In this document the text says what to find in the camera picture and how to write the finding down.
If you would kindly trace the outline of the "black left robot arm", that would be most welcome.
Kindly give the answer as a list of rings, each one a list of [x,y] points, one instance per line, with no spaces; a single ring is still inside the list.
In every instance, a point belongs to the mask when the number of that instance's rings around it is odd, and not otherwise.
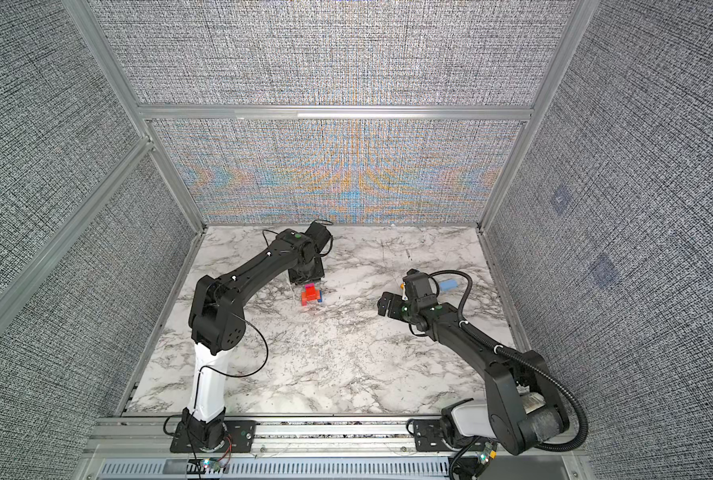
[[[250,299],[286,272],[291,284],[306,286],[324,278],[322,258],[330,254],[334,236],[330,220],[316,219],[304,231],[276,233],[266,248],[240,267],[218,277],[206,275],[196,283],[188,326],[194,342],[194,382],[188,405],[182,411],[178,432],[193,448],[216,451],[226,444],[226,380],[252,377],[270,358],[268,340],[262,337],[264,360],[250,373],[228,372],[230,350],[238,346],[248,329],[260,331],[246,319]]]

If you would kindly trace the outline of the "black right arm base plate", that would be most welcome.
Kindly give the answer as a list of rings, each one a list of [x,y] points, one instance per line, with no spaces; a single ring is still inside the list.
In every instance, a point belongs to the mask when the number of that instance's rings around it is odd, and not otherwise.
[[[441,422],[438,419],[413,418],[407,422],[406,428],[418,452],[438,453],[458,450],[458,447],[452,446],[444,438]]]

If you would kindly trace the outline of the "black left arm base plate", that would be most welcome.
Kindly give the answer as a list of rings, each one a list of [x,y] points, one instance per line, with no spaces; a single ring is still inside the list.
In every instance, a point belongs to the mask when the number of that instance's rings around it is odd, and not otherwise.
[[[252,420],[184,422],[180,420],[170,442],[170,453],[250,453],[256,426]]]

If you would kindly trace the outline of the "light blue wood block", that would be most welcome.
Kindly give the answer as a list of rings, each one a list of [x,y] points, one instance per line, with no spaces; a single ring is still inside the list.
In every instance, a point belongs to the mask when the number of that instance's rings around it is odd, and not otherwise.
[[[446,292],[455,289],[458,286],[458,282],[455,279],[446,279],[438,283],[439,291]]]

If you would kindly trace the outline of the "orange wood block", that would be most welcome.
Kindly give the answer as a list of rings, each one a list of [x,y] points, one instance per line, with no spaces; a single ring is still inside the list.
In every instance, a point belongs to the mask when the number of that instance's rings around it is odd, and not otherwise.
[[[320,290],[306,290],[302,292],[302,306],[306,306],[312,302],[322,303],[322,292]]]

